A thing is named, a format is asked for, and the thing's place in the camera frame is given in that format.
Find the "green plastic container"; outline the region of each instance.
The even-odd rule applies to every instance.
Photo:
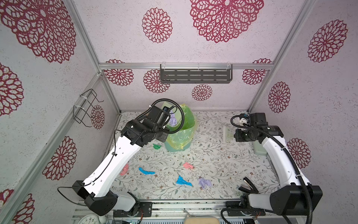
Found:
[[[184,125],[177,133],[168,135],[165,142],[165,148],[170,152],[184,151],[189,148],[190,143],[194,138],[195,131],[198,128],[198,122],[190,108],[185,104],[180,106],[184,112]],[[170,131],[174,131],[179,126],[180,122],[174,127],[167,125],[167,128],[169,128]]]

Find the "black wire rack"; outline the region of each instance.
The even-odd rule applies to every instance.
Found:
[[[92,99],[92,101],[89,101],[88,98],[89,98],[91,95],[93,95],[94,98]],[[87,90],[86,92],[82,93],[82,94],[80,95],[80,97],[83,97],[83,98],[85,98],[86,100],[85,100],[81,105],[74,105],[74,106],[73,106],[72,116],[73,116],[74,120],[77,121],[79,124],[82,123],[84,126],[90,128],[90,127],[92,127],[92,126],[87,126],[87,125],[83,122],[83,119],[84,119],[84,117],[85,117],[86,115],[87,115],[89,118],[91,118],[91,116],[87,113],[87,111],[88,111],[91,107],[93,108],[93,105],[92,105],[92,104],[93,104],[94,100],[97,100],[97,102],[99,102],[99,103],[103,102],[104,100],[99,101],[99,100],[97,99],[97,93],[96,93],[93,89],[89,89],[89,90]],[[85,108],[84,108],[84,104],[85,104],[86,102],[89,103],[89,106],[88,106],[87,110],[85,110]],[[80,116],[79,116],[79,113],[80,113],[81,111],[84,111],[84,115],[82,116],[82,118],[80,118]]]

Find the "white clock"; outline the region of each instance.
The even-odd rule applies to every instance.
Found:
[[[100,224],[96,215],[86,215],[83,217],[78,224]]]

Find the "pink crumpled paper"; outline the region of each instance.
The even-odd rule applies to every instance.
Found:
[[[188,162],[184,163],[184,164],[183,164],[183,167],[184,167],[185,169],[192,169],[192,168],[194,168],[194,166],[191,165],[191,164],[188,163]]]
[[[119,175],[121,176],[124,176],[127,172],[128,172],[128,169],[129,169],[129,165],[128,163],[123,167],[122,171],[119,173]]]

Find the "floral tablecloth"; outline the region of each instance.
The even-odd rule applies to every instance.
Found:
[[[230,118],[240,113],[194,112],[199,127],[189,149],[168,152],[164,143],[152,141],[130,159],[128,171],[118,175],[112,188],[130,191],[138,199],[231,199],[240,197],[238,187],[247,176],[260,192],[275,191],[278,182],[265,156],[257,156],[250,142],[223,141],[223,126],[234,132]],[[123,112],[118,129],[138,115]],[[184,168],[186,162],[194,167]],[[144,175],[140,167],[155,174]],[[193,186],[176,184],[179,175]],[[200,178],[209,185],[202,187]]]

